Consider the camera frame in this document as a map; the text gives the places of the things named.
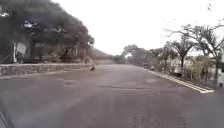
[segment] asphalt road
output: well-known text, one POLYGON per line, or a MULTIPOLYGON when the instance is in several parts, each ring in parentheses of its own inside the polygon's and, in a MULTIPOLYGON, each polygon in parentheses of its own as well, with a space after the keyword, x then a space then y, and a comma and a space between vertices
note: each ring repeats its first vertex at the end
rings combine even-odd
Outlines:
POLYGON ((223 128, 224 93, 127 65, 0 80, 15 128, 223 128))

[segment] curb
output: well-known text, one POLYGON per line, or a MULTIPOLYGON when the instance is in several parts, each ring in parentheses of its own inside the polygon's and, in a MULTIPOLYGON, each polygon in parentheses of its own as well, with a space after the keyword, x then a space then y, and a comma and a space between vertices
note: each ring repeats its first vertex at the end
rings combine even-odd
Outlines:
POLYGON ((71 69, 69 71, 55 71, 55 72, 43 72, 43 73, 0 76, 0 80, 2 80, 2 79, 12 79, 12 78, 28 78, 28 77, 41 76, 41 75, 53 75, 53 74, 60 74, 60 73, 66 73, 66 72, 72 72, 72 71, 82 71, 82 70, 90 70, 90 67, 89 68, 80 68, 80 69, 71 69))

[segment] road edge line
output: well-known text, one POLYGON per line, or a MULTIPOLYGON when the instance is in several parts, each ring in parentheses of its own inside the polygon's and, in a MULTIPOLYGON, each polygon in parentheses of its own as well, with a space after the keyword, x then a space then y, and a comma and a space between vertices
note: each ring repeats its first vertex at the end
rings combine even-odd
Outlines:
POLYGON ((176 83, 178 83, 178 84, 181 84, 181 85, 183 85, 183 86, 185 86, 185 87, 188 87, 188 88, 191 88, 191 89, 193 89, 193 90, 199 91, 199 92, 202 93, 202 94, 215 92, 215 90, 213 90, 213 89, 208 90, 208 89, 205 89, 205 88, 202 88, 202 87, 198 87, 198 86, 196 86, 196 85, 193 85, 193 84, 190 84, 190 83, 187 83, 187 82, 178 80, 178 79, 176 79, 176 78, 173 78, 173 77, 170 77, 170 76, 167 76, 167 75, 164 75, 164 74, 163 74, 163 75, 160 75, 160 74, 158 74, 158 73, 156 73, 156 72, 149 71, 149 70, 147 70, 147 69, 144 69, 144 70, 146 70, 146 71, 148 71, 148 72, 150 72, 150 73, 152 73, 152 74, 154 74, 154 75, 157 75, 157 76, 160 76, 160 77, 162 77, 162 78, 165 78, 165 79, 167 79, 167 80, 170 80, 170 81, 176 82, 176 83))

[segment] vegetation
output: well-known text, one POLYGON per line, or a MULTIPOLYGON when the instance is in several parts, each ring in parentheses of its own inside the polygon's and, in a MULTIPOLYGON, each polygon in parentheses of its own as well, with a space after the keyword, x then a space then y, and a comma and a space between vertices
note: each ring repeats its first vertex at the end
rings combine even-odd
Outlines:
POLYGON ((22 37, 29 42, 25 44, 30 49, 28 62, 35 62, 38 46, 50 49, 63 46, 59 51, 67 56, 68 51, 75 48, 83 54, 88 53, 86 51, 94 44, 93 37, 81 21, 49 0, 0 0, 0 27, 0 54, 3 58, 12 52, 13 45, 21 42, 22 37))
POLYGON ((124 48, 122 55, 131 55, 126 58, 128 63, 145 68, 153 66, 164 73, 175 74, 175 68, 180 67, 180 76, 202 81, 203 84, 207 84, 208 79, 214 76, 213 83, 216 85, 221 63, 221 49, 224 44, 224 37, 220 38, 216 33, 222 27, 224 25, 220 23, 217 26, 186 25, 178 31, 167 30, 170 32, 168 37, 177 33, 181 35, 181 40, 166 42, 164 47, 150 50, 129 45, 124 48), (191 49, 201 51, 203 56, 188 56, 191 49), (211 68, 213 67, 215 67, 215 73, 212 75, 211 68))

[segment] tree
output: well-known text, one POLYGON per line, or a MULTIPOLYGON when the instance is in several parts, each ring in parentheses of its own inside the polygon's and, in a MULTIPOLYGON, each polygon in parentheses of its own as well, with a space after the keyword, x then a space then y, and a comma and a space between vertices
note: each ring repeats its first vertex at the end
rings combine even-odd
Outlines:
POLYGON ((164 61, 164 72, 167 71, 167 60, 169 58, 174 59, 177 56, 176 52, 172 49, 170 42, 166 42, 165 46, 161 49, 160 59, 164 61))
POLYGON ((176 50, 176 52, 178 53, 180 57, 181 76, 183 77, 184 60, 189 50, 194 46, 194 43, 189 41, 188 36, 182 35, 181 41, 180 42, 174 41, 171 44, 171 46, 176 50))
POLYGON ((31 59, 39 43, 89 47, 88 29, 83 23, 49 0, 0 0, 0 24, 7 42, 18 41, 15 35, 21 34, 30 40, 31 59))
MULTIPOLYGON (((224 44, 224 37, 220 40, 217 39, 216 31, 219 28, 224 27, 221 23, 216 26, 195 26, 192 27, 191 25, 182 26, 182 29, 179 31, 171 31, 171 35, 173 33, 181 33, 187 35, 189 38, 195 40, 197 42, 196 49, 201 50, 205 57, 212 55, 215 60, 215 75, 214 75, 214 84, 217 84, 218 80, 218 68, 219 68, 219 61, 221 58, 220 50, 224 44)), ((205 83, 207 83, 208 77, 208 68, 204 67, 203 72, 205 72, 205 83)))
POLYGON ((128 45, 124 48, 122 56, 125 57, 128 54, 131 55, 127 58, 130 63, 137 66, 147 66, 149 51, 138 48, 136 45, 128 45))

